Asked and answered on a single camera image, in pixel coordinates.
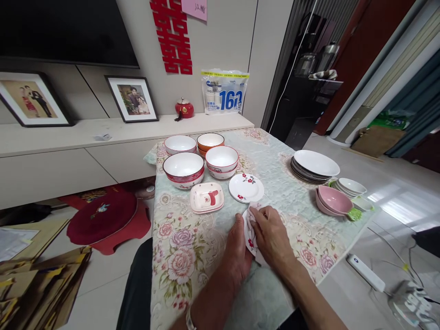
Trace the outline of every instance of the red stool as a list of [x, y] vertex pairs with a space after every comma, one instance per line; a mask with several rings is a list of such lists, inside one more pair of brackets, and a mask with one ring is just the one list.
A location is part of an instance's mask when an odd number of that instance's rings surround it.
[[131, 193], [100, 197], [80, 209], [69, 223], [67, 236], [78, 245], [90, 245], [104, 255], [132, 238], [144, 237], [151, 227], [147, 208]]

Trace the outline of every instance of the pink paper note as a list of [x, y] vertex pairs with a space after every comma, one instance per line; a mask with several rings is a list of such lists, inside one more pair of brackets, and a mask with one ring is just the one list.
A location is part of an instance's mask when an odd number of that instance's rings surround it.
[[182, 0], [182, 11], [206, 21], [208, 14], [206, 0]]

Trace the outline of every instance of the wristwatch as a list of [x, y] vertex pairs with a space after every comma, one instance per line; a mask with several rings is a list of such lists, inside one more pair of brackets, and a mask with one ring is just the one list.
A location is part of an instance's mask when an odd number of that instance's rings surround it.
[[197, 328], [193, 324], [193, 320], [191, 320], [191, 306], [187, 310], [187, 315], [186, 315], [185, 320], [186, 320], [188, 330], [197, 330]]

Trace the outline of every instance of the paper cup package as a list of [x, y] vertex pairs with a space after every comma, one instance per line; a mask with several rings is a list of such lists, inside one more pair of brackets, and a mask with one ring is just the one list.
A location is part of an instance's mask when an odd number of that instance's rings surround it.
[[238, 70], [202, 71], [205, 114], [241, 113], [249, 73]]

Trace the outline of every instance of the television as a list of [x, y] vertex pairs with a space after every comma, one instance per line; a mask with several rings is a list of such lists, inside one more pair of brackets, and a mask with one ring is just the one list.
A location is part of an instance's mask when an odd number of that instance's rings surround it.
[[2, 1], [0, 58], [139, 68], [116, 0]]

